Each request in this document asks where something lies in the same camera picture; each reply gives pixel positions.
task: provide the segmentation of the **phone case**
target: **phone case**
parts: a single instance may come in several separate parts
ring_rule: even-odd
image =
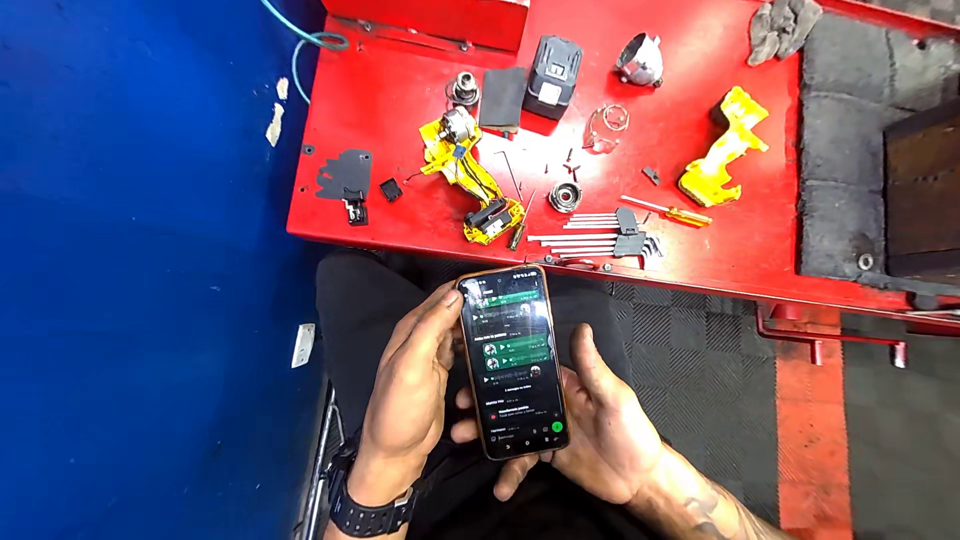
[[[560,374],[560,359],[558,358],[557,353],[556,353],[557,335],[554,333],[554,330],[553,330],[553,307],[550,305],[550,291],[549,291],[549,289],[547,288],[547,284],[546,284],[546,272],[543,270],[543,267],[542,267],[542,266],[540,266],[539,264],[529,263],[529,264],[518,264],[517,266],[508,266],[508,267],[505,267],[505,268],[495,268],[495,269],[493,269],[493,270],[485,270],[485,271],[483,271],[483,272],[473,272],[472,274],[465,274],[465,275],[457,278],[457,281],[453,284],[453,287],[454,287],[454,288],[459,288],[459,287],[460,287],[460,282],[463,281],[463,280],[469,279],[469,278],[476,278],[477,276],[486,276],[486,275],[488,275],[488,274],[499,274],[499,273],[501,273],[501,272],[509,272],[509,271],[518,270],[518,269],[521,269],[521,268],[536,268],[537,271],[540,272],[540,274],[543,276],[543,292],[544,292],[544,296],[546,297],[546,311],[547,311],[547,313],[550,315],[550,336],[553,338],[553,344],[554,344],[553,361],[554,361],[554,363],[556,364],[557,374],[559,375],[559,374]],[[463,333],[463,336],[466,337],[466,335],[467,335],[467,329],[464,327],[464,319],[463,319],[463,317],[460,318],[460,332],[462,332],[462,333]],[[490,452],[487,451],[487,435],[483,432],[483,423],[480,422],[480,404],[479,404],[479,401],[477,400],[477,389],[476,389],[476,387],[474,386],[474,382],[473,382],[473,362],[470,361],[470,347],[466,347],[466,346],[464,347],[464,355],[467,357],[467,371],[468,371],[469,378],[470,378],[470,391],[473,393],[473,412],[476,414],[477,423],[478,423],[479,428],[480,428],[480,445],[483,447],[483,454],[487,457],[487,459],[490,459],[490,460],[493,460],[493,461],[507,461],[507,460],[513,459],[513,458],[515,458],[515,457],[520,457],[520,456],[522,456],[522,455],[537,454],[537,453],[540,453],[540,452],[548,452],[548,451],[557,451],[557,450],[561,450],[561,449],[563,449],[563,448],[566,448],[566,446],[569,444],[569,430],[567,430],[567,442],[564,443],[564,444],[562,444],[561,446],[556,447],[556,448],[550,448],[550,449],[545,449],[545,450],[538,450],[538,451],[536,451],[536,452],[525,452],[525,453],[520,453],[520,454],[514,454],[514,455],[509,455],[509,456],[507,456],[507,457],[493,457],[493,456],[491,456],[491,455],[490,455]],[[558,380],[557,380],[557,384],[560,386],[560,398],[561,398],[561,401],[562,401],[563,404],[564,404],[564,421],[565,421],[566,424],[569,426],[569,425],[570,425],[570,421],[569,421],[569,419],[566,417],[566,395],[565,395],[565,393],[564,393],[564,385],[563,385],[563,383],[559,380],[559,378],[558,378]]]

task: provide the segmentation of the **watch strap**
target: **watch strap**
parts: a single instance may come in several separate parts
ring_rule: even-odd
[[[330,504],[330,520],[343,534],[355,538],[370,538],[397,532],[405,523],[410,523],[417,490],[407,489],[396,501],[383,506],[363,506],[347,493],[347,483],[340,482]]]

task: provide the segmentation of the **blue wall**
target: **blue wall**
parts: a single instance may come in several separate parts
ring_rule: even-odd
[[[289,534],[295,91],[264,131],[295,43],[256,0],[0,2],[0,538]]]

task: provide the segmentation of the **black battery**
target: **black battery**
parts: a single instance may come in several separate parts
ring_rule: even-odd
[[[583,57],[584,50],[569,39],[540,37],[527,91],[523,95],[523,108],[540,116],[560,120],[573,99]]]

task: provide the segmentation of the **red workbench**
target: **red workbench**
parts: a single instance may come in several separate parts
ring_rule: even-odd
[[[937,28],[865,5],[836,0],[826,4],[851,7],[861,12],[861,18],[894,20],[915,32]],[[556,123],[525,112],[512,140],[487,133],[475,150],[506,194],[516,196],[507,163],[502,154],[496,154],[500,150],[506,152],[524,197],[537,191],[529,207],[527,233],[587,233],[565,232],[562,224],[568,216],[553,210],[544,199],[554,184],[570,179],[562,167],[570,148],[574,148],[571,164],[582,166],[577,176],[584,202],[578,212],[628,206],[618,200],[627,194],[700,211],[714,220],[698,230],[652,216],[644,229],[659,237],[667,255],[656,272],[639,269],[637,258],[594,258],[612,264],[610,272],[579,267],[564,271],[910,318],[897,314],[908,309],[903,294],[803,277],[795,271],[801,58],[794,55],[756,68],[746,65],[747,28],[756,7],[754,0],[535,0],[517,55],[476,47],[467,52],[442,51],[376,38],[355,22],[329,17],[326,29],[347,36],[350,47],[320,55],[303,137],[303,143],[315,151],[300,156],[287,230],[311,240],[435,257],[499,264],[542,260],[549,248],[541,248],[538,242],[523,241],[517,252],[509,251],[509,233],[491,246],[468,243],[463,218],[478,208],[477,202],[459,187],[448,185],[440,174],[415,176],[402,184],[403,195],[393,204],[376,186],[390,178],[400,182],[424,165],[418,128],[446,110],[444,85],[458,72],[469,70],[482,80],[489,68],[529,67],[540,36],[557,35],[572,39],[585,51],[576,94],[563,120]],[[662,39],[665,83],[657,90],[621,84],[611,72],[621,48],[638,32]],[[770,112],[754,129],[770,150],[748,151],[729,167],[730,185],[743,185],[739,201],[701,209],[680,192],[675,181],[723,133],[711,124],[708,112],[733,86],[743,86]],[[630,128],[621,134],[613,153],[592,155],[581,149],[585,123],[595,109],[613,103],[630,112]],[[318,169],[327,158],[335,159],[351,148],[372,153],[367,227],[348,225],[343,202],[315,195]],[[547,165],[549,172],[544,174]],[[660,186],[640,172],[648,166],[664,178]],[[642,220],[645,211],[635,210]]]

